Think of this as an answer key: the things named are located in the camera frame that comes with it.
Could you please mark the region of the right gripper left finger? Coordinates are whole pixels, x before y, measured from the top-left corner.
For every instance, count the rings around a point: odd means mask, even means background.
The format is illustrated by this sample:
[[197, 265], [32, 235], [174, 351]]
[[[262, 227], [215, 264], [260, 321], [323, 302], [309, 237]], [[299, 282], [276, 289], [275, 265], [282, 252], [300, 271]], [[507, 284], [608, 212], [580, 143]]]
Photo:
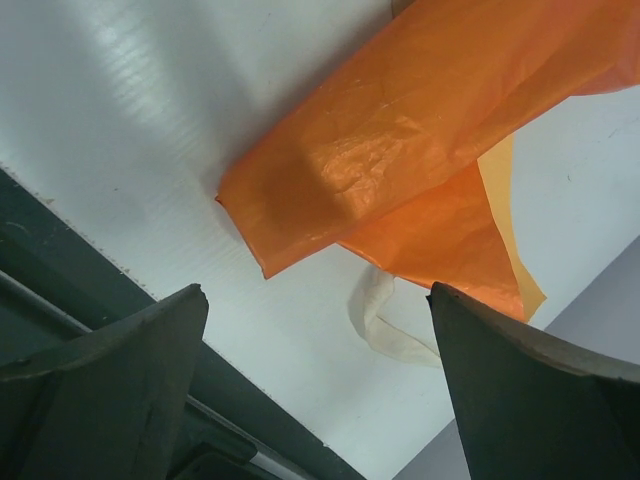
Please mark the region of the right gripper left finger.
[[165, 478], [208, 308], [192, 284], [2, 366], [2, 478]]

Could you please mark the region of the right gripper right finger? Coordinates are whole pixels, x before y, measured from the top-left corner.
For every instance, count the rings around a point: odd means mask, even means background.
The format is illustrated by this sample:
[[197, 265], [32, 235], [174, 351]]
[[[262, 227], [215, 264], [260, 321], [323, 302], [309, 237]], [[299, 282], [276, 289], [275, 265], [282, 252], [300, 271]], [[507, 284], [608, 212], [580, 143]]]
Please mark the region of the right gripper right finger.
[[474, 479], [636, 479], [639, 368], [435, 283], [428, 297]]

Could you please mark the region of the cream fabric ribbon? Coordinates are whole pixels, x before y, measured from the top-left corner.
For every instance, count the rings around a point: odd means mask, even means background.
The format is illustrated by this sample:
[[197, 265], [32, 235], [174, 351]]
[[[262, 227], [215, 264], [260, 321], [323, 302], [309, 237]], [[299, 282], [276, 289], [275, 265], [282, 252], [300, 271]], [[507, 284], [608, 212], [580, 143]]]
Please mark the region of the cream fabric ribbon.
[[347, 303], [354, 330], [378, 354], [403, 364], [442, 369], [437, 348], [381, 316], [381, 310], [394, 293], [395, 277], [373, 265], [367, 266]]

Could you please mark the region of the orange wrapping paper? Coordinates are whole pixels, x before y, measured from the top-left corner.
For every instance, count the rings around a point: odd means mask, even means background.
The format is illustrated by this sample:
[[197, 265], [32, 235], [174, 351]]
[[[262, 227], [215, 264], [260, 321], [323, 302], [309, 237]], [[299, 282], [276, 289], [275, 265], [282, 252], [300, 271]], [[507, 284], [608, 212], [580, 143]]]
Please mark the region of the orange wrapping paper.
[[635, 1], [418, 1], [222, 177], [271, 277], [338, 243], [520, 321], [544, 294], [510, 212], [514, 133], [639, 82]]

